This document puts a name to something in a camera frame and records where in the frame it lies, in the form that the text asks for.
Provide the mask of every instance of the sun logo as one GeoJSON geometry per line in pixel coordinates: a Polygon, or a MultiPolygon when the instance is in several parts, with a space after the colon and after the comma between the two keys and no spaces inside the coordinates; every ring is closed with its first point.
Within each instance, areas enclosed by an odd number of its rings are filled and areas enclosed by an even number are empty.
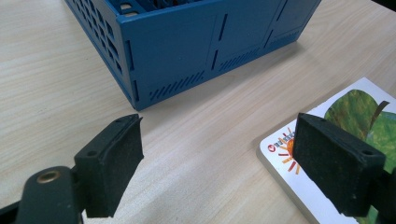
{"type": "Polygon", "coordinates": [[[279,141],[277,141],[273,145],[269,145],[268,150],[270,152],[275,152],[277,147],[285,150],[286,152],[277,153],[277,155],[280,157],[287,157],[282,162],[284,164],[286,164],[291,161],[291,165],[290,165],[288,171],[291,172],[294,169],[294,167],[296,167],[295,174],[299,174],[300,173],[300,164],[298,164],[297,161],[295,161],[293,158],[294,132],[292,132],[290,128],[288,128],[288,130],[289,130],[289,134],[283,133],[283,137],[277,138],[279,141]]]}

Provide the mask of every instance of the green fruit picture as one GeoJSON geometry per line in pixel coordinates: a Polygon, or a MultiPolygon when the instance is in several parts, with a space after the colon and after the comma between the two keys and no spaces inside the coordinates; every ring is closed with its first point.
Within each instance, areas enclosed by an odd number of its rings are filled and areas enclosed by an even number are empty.
{"type": "MultiPolygon", "coordinates": [[[[324,118],[382,151],[387,156],[384,169],[391,173],[396,167],[396,114],[383,111],[387,104],[378,104],[364,91],[352,90],[335,101],[324,118]]],[[[367,217],[356,219],[360,224],[374,224],[376,216],[372,207],[367,217]]]]}

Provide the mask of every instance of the blue crate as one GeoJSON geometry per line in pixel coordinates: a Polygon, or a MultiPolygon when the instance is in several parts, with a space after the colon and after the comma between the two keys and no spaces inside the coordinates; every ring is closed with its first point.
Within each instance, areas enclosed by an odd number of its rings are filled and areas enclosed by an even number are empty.
{"type": "Polygon", "coordinates": [[[296,41],[320,0],[65,0],[136,110],[296,41]]]}

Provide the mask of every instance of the tabletop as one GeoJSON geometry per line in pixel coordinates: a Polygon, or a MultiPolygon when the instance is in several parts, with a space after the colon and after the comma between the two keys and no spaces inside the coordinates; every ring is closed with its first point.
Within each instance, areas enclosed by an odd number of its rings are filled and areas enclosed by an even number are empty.
{"type": "MultiPolygon", "coordinates": [[[[114,218],[86,223],[307,223],[259,143],[361,77],[396,97],[395,21],[323,0],[297,42],[138,112],[145,159],[114,218]]],[[[0,207],[133,113],[65,1],[0,2],[0,207]]]]}

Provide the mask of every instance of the children's board book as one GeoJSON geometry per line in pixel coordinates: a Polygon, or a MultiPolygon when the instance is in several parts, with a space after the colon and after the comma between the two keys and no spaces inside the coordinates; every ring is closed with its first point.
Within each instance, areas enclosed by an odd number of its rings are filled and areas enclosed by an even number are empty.
{"type": "MultiPolygon", "coordinates": [[[[325,118],[382,151],[387,156],[384,167],[387,172],[391,173],[396,166],[396,100],[367,78],[358,80],[307,114],[325,118]]],[[[345,217],[305,174],[292,157],[295,125],[296,119],[264,138],[257,151],[283,190],[312,223],[374,224],[377,211],[373,207],[367,217],[345,217]]]]}

